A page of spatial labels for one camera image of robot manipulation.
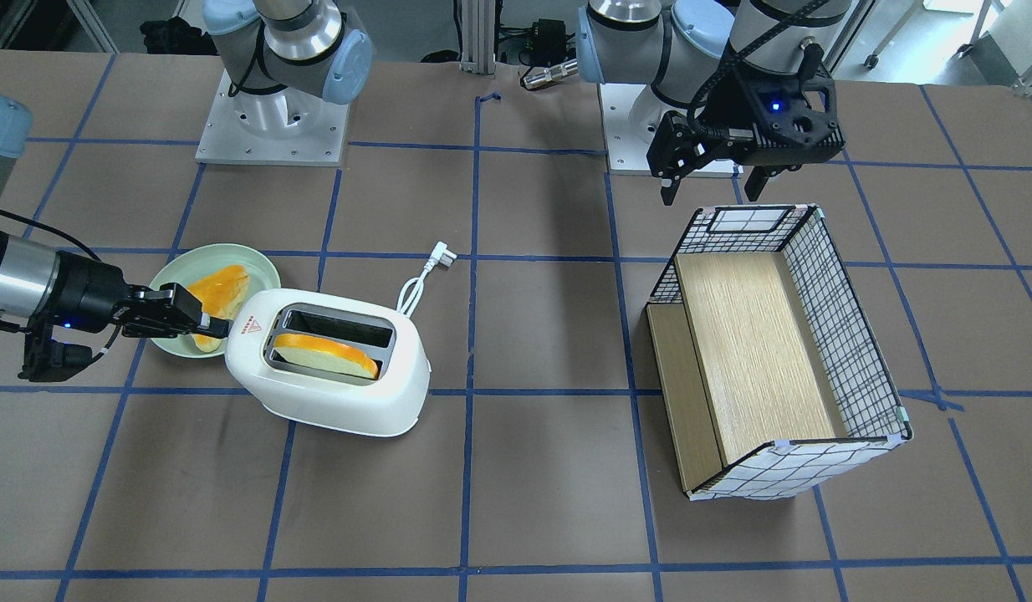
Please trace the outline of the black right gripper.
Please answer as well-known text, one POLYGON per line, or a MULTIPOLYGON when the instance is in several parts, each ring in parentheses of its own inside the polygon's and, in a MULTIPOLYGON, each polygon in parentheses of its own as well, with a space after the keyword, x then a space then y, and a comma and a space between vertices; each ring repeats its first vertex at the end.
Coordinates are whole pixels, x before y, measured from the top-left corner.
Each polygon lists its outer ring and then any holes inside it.
POLYGON ((200 315, 200 300, 180 284, 158 288, 125 281, 122 270, 69 252, 57 252, 51 289, 51 317, 72 330, 100 332, 119 325, 126 338, 164 339, 195 332, 211 339, 229 336, 232 321, 200 315))

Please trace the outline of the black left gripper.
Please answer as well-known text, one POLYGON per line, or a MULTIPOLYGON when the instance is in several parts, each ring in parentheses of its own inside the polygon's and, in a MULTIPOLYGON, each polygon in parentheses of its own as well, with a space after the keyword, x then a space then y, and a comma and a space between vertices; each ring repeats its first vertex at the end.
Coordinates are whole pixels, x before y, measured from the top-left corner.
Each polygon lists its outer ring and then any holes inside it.
POLYGON ((784 75, 738 66, 700 110, 662 115, 646 153, 650 175, 662 179, 662 203, 673 205, 682 179, 718 160, 752 166, 743 191, 756 202, 779 171, 842 152, 847 140, 836 108, 835 81, 823 65, 784 75))

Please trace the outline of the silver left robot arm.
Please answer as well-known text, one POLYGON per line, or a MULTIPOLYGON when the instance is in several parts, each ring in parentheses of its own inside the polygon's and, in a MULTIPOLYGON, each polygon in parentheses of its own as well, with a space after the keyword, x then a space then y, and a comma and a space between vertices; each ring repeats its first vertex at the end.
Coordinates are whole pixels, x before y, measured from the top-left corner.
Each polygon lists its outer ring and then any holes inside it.
POLYGON ((848 1, 589 1, 578 12, 582 80, 643 84, 655 110, 646 161, 671 205, 712 161, 769 179, 834 159, 846 140, 823 38, 848 1))

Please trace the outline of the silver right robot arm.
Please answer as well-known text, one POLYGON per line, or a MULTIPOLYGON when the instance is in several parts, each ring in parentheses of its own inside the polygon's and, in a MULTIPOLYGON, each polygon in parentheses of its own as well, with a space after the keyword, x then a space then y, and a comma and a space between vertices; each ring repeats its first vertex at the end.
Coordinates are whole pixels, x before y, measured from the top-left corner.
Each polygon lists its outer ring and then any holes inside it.
MULTIPOLYGON (((0 197, 31 126, 30 110, 0 95, 0 197)), ((92 252, 54 250, 0 230, 0 331, 24 337, 20 380, 64 382, 102 357, 54 339, 57 325, 83 332, 114 325, 119 335, 146 339, 191 332, 224 339, 232 328, 180 284, 131 285, 92 252)))

